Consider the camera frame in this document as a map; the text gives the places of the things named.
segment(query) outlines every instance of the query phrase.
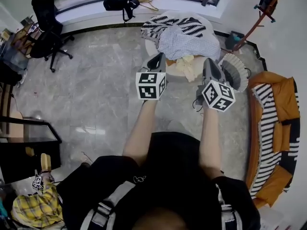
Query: black office chair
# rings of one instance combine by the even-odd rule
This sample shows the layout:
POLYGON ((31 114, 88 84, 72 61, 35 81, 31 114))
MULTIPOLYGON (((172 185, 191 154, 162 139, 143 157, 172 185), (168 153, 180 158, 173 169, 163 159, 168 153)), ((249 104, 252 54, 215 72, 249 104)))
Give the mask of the black office chair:
POLYGON ((30 56, 33 58, 45 58, 51 57, 50 70, 55 72, 52 68, 54 58, 57 52, 67 55, 69 59, 72 59, 72 55, 61 50, 61 47, 67 43, 69 40, 74 40, 73 36, 68 36, 63 39, 60 37, 63 25, 56 20, 57 8, 54 6, 54 0, 32 0, 33 10, 37 17, 39 28, 43 33, 38 39, 28 36, 28 40, 33 42, 34 45, 30 52, 30 56))

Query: marble floor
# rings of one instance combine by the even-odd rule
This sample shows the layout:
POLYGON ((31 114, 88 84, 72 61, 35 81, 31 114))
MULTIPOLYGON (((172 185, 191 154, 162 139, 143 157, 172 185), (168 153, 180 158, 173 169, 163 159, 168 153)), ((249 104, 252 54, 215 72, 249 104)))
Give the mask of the marble floor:
MULTIPOLYGON (((29 60, 27 78, 14 88, 14 95, 23 116, 42 116, 62 138, 62 167, 53 171, 56 180, 80 165, 82 151, 92 160, 122 153, 142 104, 135 88, 135 73, 142 64, 140 35, 139 27, 77 34, 63 48, 73 59, 59 54, 55 73, 49 70, 50 60, 29 60)), ((223 46, 225 38, 219 40, 223 46)), ((253 75, 263 71, 252 46, 244 46, 238 56, 253 75)), ((157 105, 156 131, 180 126, 201 138, 202 113, 192 108, 199 84, 169 83, 157 105)), ((219 129, 222 169, 229 177, 244 179, 250 143, 247 92, 236 94, 229 111, 219 113, 219 129)), ((31 178, 14 186, 19 193, 31 193, 31 178)))

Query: black and white striped fabric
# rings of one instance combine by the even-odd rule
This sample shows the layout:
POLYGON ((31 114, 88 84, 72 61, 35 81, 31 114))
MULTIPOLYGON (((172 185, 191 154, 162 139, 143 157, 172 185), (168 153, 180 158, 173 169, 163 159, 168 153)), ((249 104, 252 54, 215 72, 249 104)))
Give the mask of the black and white striped fabric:
MULTIPOLYGON (((252 198, 255 198, 256 193, 261 189, 266 180, 272 174, 275 166, 277 164, 284 167, 287 171, 294 174, 298 147, 299 147, 299 132, 291 131, 290 134, 290 151, 283 152, 273 152, 273 132, 274 125, 278 121, 275 101, 273 97, 273 90, 270 84, 260 84, 252 89, 255 98, 259 101, 263 108, 263 113, 261 121, 258 124, 259 132, 259 164, 256 176, 250 187, 250 194, 252 198)), ((298 94, 295 86, 295 96, 297 105, 298 94)), ((290 120, 293 121, 291 126, 292 128, 297 128, 299 130, 299 120, 290 120)), ((285 187, 284 191, 288 191, 291 181, 285 187)))
POLYGON ((184 34, 195 37, 203 37, 203 32, 206 30, 203 24, 192 17, 176 19, 166 15, 158 15, 144 23, 141 28, 142 37, 158 42, 161 33, 173 25, 178 25, 184 34))

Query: yellow plaid cloth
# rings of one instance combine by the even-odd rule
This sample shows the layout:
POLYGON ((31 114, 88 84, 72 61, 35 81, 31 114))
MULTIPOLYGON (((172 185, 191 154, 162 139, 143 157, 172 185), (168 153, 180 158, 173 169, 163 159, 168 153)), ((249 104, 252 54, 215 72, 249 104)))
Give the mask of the yellow plaid cloth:
POLYGON ((20 219, 36 228, 63 220, 56 186, 52 183, 44 185, 43 195, 18 196, 13 202, 13 210, 20 219))

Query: trash bin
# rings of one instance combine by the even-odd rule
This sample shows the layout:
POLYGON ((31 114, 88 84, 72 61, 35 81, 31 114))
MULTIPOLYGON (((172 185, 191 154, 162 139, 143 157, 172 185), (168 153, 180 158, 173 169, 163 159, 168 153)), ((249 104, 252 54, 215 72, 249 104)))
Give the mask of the trash bin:
POLYGON ((232 50, 243 37, 244 34, 231 31, 229 37, 225 41, 226 49, 232 50))

